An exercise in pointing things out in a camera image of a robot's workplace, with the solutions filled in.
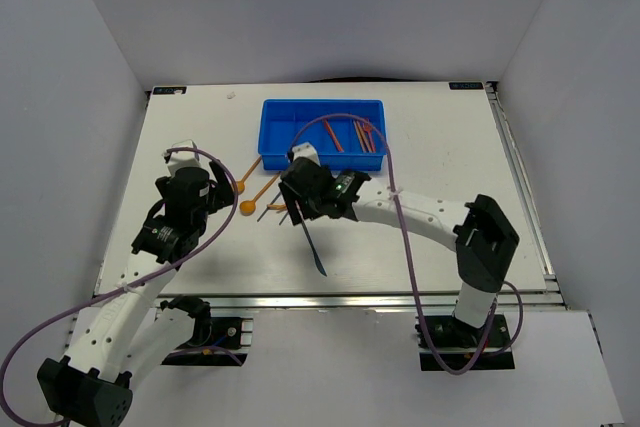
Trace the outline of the orange spoon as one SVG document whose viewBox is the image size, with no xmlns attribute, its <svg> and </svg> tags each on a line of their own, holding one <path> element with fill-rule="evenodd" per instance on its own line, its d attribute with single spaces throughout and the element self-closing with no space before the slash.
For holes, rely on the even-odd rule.
<svg viewBox="0 0 640 427">
<path fill-rule="evenodd" d="M 249 200 L 243 200 L 239 204 L 240 213 L 243 216 L 250 216 L 256 211 L 257 202 L 260 198 L 271 188 L 271 186 L 278 180 L 279 174 L 275 174 L 271 179 Z"/>
<path fill-rule="evenodd" d="M 239 195 L 241 195 L 245 191 L 247 180 L 249 179 L 251 174 L 256 170 L 256 168 L 260 165 L 260 163 L 261 163 L 261 157 L 258 157 L 252 163 L 252 165 L 247 169 L 244 175 L 235 182 L 235 187 Z"/>
</svg>

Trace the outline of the dark blue plastic knife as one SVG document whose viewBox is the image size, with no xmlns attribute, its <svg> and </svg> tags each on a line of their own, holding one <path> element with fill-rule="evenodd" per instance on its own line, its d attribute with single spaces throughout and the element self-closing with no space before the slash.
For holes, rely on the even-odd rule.
<svg viewBox="0 0 640 427">
<path fill-rule="evenodd" d="M 307 228 L 307 226 L 306 226 L 306 223 L 305 223 L 305 220 L 304 220 L 304 217 L 303 217 L 303 213 L 302 213 L 302 210 L 301 210 L 301 207 L 300 207 L 300 205 L 299 205 L 299 204 L 297 204 L 297 205 L 296 205 L 296 209 L 297 209 L 297 212 L 299 213 L 299 215 L 300 215 L 300 217 L 301 217 L 300 224 L 301 224 L 301 226 L 302 226 L 302 229 L 303 229 L 304 235 L 305 235 L 306 240 L 307 240 L 307 242 L 308 242 L 308 244 L 309 244 L 309 247 L 310 247 L 310 249 L 311 249 L 311 254 L 312 254 L 312 257 L 313 257 L 314 265 L 315 265 L 315 267 L 316 267 L 317 271 L 318 271 L 318 272 L 319 272 L 323 277 L 326 277 L 326 276 L 327 276 L 326 270 L 325 270 L 325 268 L 324 268 L 324 266 L 323 266 L 323 263 L 322 263 L 322 261 L 321 261 L 321 259 L 320 259 L 319 254 L 318 254 L 318 252 L 317 252 L 317 250 L 316 250 L 316 247 L 315 247 L 315 245 L 314 245 L 314 242 L 313 242 L 313 240 L 312 240 L 312 237 L 311 237 L 311 235 L 310 235 L 310 232 L 309 232 L 309 230 L 308 230 L 308 228 Z"/>
</svg>

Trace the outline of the red-orange plastic fork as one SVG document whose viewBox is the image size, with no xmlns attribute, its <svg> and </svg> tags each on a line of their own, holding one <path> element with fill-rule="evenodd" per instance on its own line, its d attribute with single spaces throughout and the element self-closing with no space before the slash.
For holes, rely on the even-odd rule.
<svg viewBox="0 0 640 427">
<path fill-rule="evenodd" d="M 363 130 L 366 132 L 366 135 L 367 135 L 367 138 L 368 138 L 370 152 L 371 153 L 376 153 L 377 152 L 376 143 L 375 143 L 375 140 L 374 140 L 372 126 L 368 122 L 365 122 L 363 124 Z"/>
</svg>

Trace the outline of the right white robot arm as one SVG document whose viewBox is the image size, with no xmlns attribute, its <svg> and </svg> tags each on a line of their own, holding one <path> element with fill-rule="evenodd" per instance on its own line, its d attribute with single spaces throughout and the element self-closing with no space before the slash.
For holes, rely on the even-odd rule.
<svg viewBox="0 0 640 427">
<path fill-rule="evenodd" d="M 281 174 L 279 189 L 295 225 L 327 217 L 405 227 L 452 251 L 461 279 L 452 335 L 466 346 L 486 336 L 486 318 L 520 242 L 493 198 L 479 194 L 457 202 L 394 191 L 365 172 L 346 169 L 334 176 L 304 157 Z"/>
</svg>

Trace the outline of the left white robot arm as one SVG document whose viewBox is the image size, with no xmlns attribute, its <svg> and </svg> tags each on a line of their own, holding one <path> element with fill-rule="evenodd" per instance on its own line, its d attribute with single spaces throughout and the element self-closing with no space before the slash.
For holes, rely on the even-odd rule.
<svg viewBox="0 0 640 427">
<path fill-rule="evenodd" d="M 93 322 L 60 360 L 47 359 L 37 380 L 48 407 L 83 426 L 118 426 L 133 390 L 182 345 L 199 346 L 211 334 L 208 302 L 180 295 L 161 304 L 148 328 L 141 325 L 158 295 L 205 234 L 208 217 L 234 204 L 234 189 L 215 162 L 170 160 L 156 180 L 160 199 L 131 244 L 118 284 Z"/>
</svg>

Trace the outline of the orange chopstick upper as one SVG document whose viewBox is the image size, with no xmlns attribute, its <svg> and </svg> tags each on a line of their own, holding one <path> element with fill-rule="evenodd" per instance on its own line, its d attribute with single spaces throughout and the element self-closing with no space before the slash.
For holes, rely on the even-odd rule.
<svg viewBox="0 0 640 427">
<path fill-rule="evenodd" d="M 281 210 L 286 210 L 286 208 L 287 207 L 285 204 L 268 204 L 267 205 L 268 210 L 281 211 Z"/>
</svg>

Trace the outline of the dark blue chopstick left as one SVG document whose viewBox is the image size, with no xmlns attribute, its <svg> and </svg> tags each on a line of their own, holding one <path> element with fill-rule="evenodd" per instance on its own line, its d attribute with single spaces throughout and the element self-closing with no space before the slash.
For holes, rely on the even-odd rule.
<svg viewBox="0 0 640 427">
<path fill-rule="evenodd" d="M 263 212 L 257 218 L 257 222 L 260 222 L 264 218 L 267 212 L 271 209 L 270 206 L 275 204 L 280 197 L 281 197 L 281 193 L 276 194 L 276 196 L 265 206 Z"/>
</svg>

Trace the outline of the blue divided plastic tray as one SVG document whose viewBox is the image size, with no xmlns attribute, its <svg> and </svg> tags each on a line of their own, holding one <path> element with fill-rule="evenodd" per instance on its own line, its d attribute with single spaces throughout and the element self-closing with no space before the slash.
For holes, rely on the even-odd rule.
<svg viewBox="0 0 640 427">
<path fill-rule="evenodd" d="M 378 172 L 385 155 L 383 144 L 373 132 L 376 153 L 363 153 L 354 130 L 355 115 L 386 132 L 383 103 L 371 99 L 268 99 L 263 103 L 258 153 L 263 169 L 282 171 L 292 145 L 309 142 L 320 163 L 334 171 L 352 168 Z"/>
</svg>

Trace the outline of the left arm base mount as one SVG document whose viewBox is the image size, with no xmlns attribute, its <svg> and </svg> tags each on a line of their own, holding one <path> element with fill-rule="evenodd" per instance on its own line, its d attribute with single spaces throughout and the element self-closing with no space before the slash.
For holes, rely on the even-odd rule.
<svg viewBox="0 0 640 427">
<path fill-rule="evenodd" d="M 163 365 L 241 367 L 244 364 L 252 340 L 252 318 L 213 314 L 207 301 L 194 296 L 164 300 L 160 310 L 181 310 L 193 320 L 191 338 L 171 352 Z"/>
</svg>

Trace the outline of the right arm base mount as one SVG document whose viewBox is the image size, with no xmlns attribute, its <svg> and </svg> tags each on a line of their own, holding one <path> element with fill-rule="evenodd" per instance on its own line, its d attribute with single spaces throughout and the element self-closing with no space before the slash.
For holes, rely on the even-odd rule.
<svg viewBox="0 0 640 427">
<path fill-rule="evenodd" d="M 450 315 L 425 317 L 428 332 L 444 362 L 454 370 L 464 367 L 475 353 L 482 338 L 482 329 L 467 328 Z M 420 368 L 425 372 L 442 371 L 428 347 L 419 322 L 415 324 Z M 472 370 L 514 370 L 515 360 L 511 349 L 511 335 L 505 316 L 494 317 L 488 338 Z"/>
</svg>

